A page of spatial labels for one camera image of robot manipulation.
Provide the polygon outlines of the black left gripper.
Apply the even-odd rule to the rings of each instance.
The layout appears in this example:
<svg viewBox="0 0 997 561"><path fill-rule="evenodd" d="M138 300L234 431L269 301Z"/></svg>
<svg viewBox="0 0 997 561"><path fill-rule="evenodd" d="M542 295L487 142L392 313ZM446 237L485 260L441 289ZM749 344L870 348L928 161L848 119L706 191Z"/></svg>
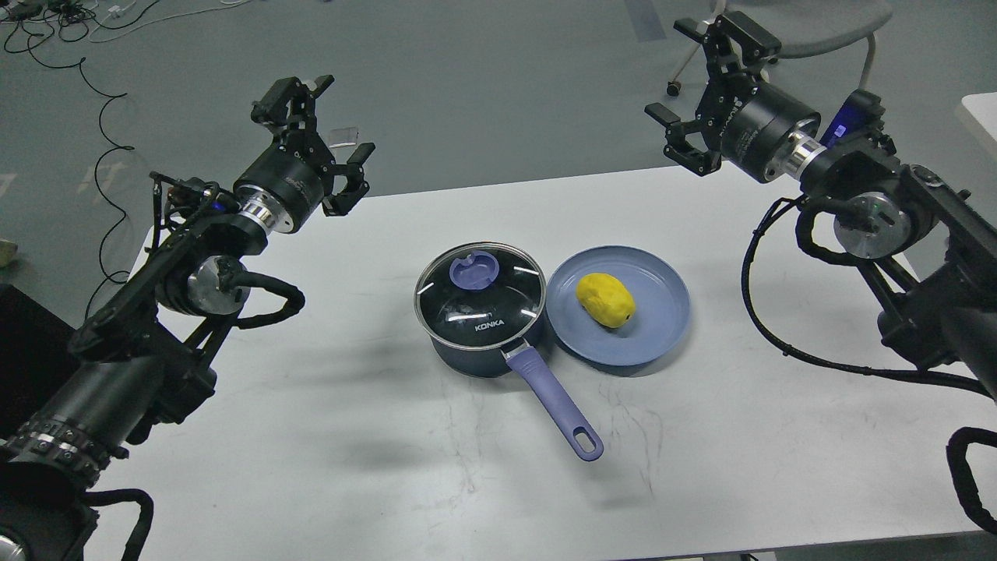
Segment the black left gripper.
<svg viewBox="0 0 997 561"><path fill-rule="evenodd" d="M334 82L332 75L277 79L252 103L253 123L267 128L273 142L239 175L234 192L243 201L257 191L276 199L284 209L278 233L299 231L320 202L324 216L344 217L370 191L364 163L376 145L359 143L346 163L338 164L318 131L316 101ZM339 177L346 184L334 192Z"/></svg>

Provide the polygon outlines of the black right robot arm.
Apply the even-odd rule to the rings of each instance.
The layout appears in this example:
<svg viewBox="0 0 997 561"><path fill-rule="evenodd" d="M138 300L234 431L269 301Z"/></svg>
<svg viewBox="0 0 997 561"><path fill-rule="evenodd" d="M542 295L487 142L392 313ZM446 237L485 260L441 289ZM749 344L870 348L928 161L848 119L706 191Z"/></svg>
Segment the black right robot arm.
<svg viewBox="0 0 997 561"><path fill-rule="evenodd" d="M862 31L868 54L859 87L819 132L817 111L766 81L782 42L747 14L719 4L711 20L676 20L675 29L705 56L708 81L695 116L684 121L659 103L645 112L665 129L665 157L696 175L729 161L758 182L781 175L801 195L778 199L752 232L741 269L745 309L759 333L786 356L810 365L959 388L995 398L995 228L966 189L934 171L905 164L883 124L882 99L866 89L876 27ZM795 239L812 258L856 269L882 306L884 347L912 369L831 362L787 344L757 316L751 266L761 238L788 210Z"/></svg>

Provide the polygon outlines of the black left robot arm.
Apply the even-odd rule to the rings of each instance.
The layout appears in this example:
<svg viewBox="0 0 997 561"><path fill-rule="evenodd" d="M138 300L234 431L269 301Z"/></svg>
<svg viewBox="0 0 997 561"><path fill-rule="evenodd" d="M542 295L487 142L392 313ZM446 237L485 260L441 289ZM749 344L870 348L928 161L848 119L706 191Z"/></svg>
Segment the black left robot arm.
<svg viewBox="0 0 997 561"><path fill-rule="evenodd" d="M154 226L146 262L72 334L67 383L2 440L2 558L82 560L97 509L132 502L139 517L122 558L152 529L145 491L97 492L129 445L178 424L214 395L213 360L232 330L285 322L305 305L295 285L247 270L273 233L294 234L316 212L342 217L369 192L374 143L344 163L319 132L315 106L334 82L278 79L252 105L271 144L230 189L152 173Z"/></svg>

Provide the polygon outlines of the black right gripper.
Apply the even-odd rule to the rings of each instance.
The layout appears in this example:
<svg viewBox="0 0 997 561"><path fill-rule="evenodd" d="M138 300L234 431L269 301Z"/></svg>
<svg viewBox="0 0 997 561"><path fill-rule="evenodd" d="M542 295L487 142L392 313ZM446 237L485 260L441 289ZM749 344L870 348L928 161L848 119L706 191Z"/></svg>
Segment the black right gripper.
<svg viewBox="0 0 997 561"><path fill-rule="evenodd" d="M651 103L645 114L664 128L663 155L699 177L720 169L720 157L758 182L782 175L790 134L813 136L822 117L808 105L763 81L763 65L782 51L782 42L747 14L723 12L712 21L681 18L674 30L694 46L674 71L674 85L697 52L705 58L707 89L701 98L701 123L684 122L662 103ZM699 150L688 135L702 133L707 150Z"/></svg>

